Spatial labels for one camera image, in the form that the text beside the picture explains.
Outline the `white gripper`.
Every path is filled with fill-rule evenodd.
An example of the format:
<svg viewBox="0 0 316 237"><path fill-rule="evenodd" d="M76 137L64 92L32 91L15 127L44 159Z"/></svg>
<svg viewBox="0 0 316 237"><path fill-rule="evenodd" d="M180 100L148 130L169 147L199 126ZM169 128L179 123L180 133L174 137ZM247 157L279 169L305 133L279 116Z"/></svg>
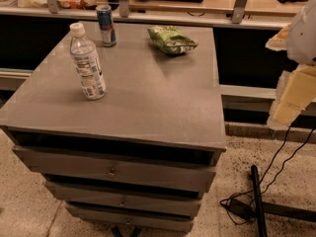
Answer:
<svg viewBox="0 0 316 237"><path fill-rule="evenodd" d="M266 42L266 48L286 50L289 59L300 63L292 72L281 73L269 111L268 127L284 129L316 98L316 0L308 0L291 24Z"/></svg>

